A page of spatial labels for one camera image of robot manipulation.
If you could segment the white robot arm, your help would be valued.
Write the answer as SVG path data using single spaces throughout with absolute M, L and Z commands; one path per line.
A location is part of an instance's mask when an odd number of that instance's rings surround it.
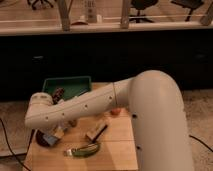
M 195 171 L 182 94 L 175 80 L 159 70 L 109 83 L 57 105 L 50 95 L 35 93 L 25 125 L 48 129 L 120 107 L 128 107 L 132 116 L 139 171 Z

